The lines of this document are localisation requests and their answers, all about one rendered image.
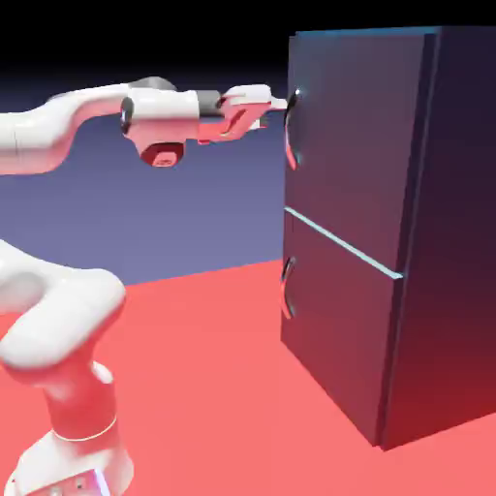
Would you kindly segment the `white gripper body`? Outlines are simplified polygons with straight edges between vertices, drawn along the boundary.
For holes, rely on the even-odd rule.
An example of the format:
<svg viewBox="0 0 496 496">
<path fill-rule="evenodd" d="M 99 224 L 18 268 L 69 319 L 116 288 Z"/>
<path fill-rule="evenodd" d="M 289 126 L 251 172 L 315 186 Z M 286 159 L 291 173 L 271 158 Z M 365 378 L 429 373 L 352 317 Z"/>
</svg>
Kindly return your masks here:
<svg viewBox="0 0 496 496">
<path fill-rule="evenodd" d="M 224 94 L 198 90 L 197 97 L 200 144 L 238 140 L 247 132 L 260 129 L 260 119 L 272 107 L 271 89 L 266 84 L 234 86 Z"/>
</svg>

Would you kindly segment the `dark tall cabinet door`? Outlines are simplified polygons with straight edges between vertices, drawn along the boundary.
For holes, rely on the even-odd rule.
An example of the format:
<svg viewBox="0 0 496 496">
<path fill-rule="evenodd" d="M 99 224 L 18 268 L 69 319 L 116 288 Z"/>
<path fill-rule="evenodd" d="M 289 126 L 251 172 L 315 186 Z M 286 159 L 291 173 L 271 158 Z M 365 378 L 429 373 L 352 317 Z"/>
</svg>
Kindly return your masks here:
<svg viewBox="0 0 496 496">
<path fill-rule="evenodd" d="M 286 205 L 391 272 L 405 263 L 435 41 L 407 29 L 290 41 L 300 164 L 287 169 Z"/>
</svg>

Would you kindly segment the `dark painted cabinet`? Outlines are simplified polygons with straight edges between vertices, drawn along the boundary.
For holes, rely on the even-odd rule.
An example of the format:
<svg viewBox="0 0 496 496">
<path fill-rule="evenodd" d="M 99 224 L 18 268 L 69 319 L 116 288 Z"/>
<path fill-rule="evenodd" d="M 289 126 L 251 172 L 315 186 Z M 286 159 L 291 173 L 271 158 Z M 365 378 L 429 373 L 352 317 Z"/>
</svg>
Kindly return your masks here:
<svg viewBox="0 0 496 496">
<path fill-rule="evenodd" d="M 289 43 L 281 337 L 372 445 L 496 413 L 496 26 Z"/>
</svg>

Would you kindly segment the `dark short cabinet door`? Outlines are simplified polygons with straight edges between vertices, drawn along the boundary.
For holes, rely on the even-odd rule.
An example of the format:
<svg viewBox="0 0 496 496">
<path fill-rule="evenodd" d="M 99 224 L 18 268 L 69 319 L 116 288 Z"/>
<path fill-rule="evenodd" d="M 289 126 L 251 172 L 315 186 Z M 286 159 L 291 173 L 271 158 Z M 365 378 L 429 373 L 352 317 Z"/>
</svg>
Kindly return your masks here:
<svg viewBox="0 0 496 496">
<path fill-rule="evenodd" d="M 281 338 L 373 446 L 380 443 L 393 296 L 402 277 L 284 214 L 284 256 L 296 257 L 294 317 Z"/>
</svg>

